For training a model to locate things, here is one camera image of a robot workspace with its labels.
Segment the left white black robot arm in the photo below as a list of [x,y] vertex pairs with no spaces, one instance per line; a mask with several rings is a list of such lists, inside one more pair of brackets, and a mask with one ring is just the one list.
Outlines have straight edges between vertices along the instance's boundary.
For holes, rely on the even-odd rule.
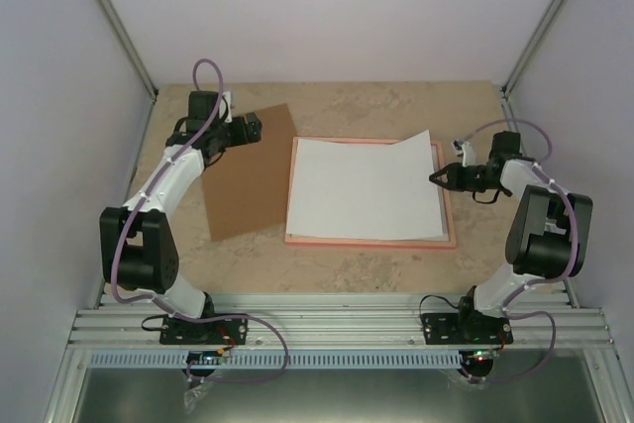
[[153,303],[168,319],[181,320],[195,343],[214,337],[212,298],[180,272],[170,218],[192,183],[227,149],[259,142],[262,131],[256,114],[232,113],[228,94],[190,93],[187,114],[176,121],[147,181],[123,205],[100,215],[103,276],[116,302]]

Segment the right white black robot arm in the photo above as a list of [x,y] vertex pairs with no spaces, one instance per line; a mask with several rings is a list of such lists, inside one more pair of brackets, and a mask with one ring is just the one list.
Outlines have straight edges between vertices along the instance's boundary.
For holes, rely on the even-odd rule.
[[421,313],[429,345],[512,342],[512,302],[538,285],[577,275],[583,266],[592,200],[559,185],[534,159],[523,156],[520,146],[519,134],[497,133],[486,163],[453,162],[429,177],[449,191],[478,195],[491,190],[518,201],[504,264],[462,296],[451,312]]

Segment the white mat brown backing board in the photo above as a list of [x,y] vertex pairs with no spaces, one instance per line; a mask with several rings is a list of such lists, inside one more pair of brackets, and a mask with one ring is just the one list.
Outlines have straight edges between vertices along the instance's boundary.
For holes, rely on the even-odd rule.
[[285,104],[263,108],[256,115],[263,123],[262,139],[229,148],[202,176],[209,233],[214,242],[285,221],[295,124]]

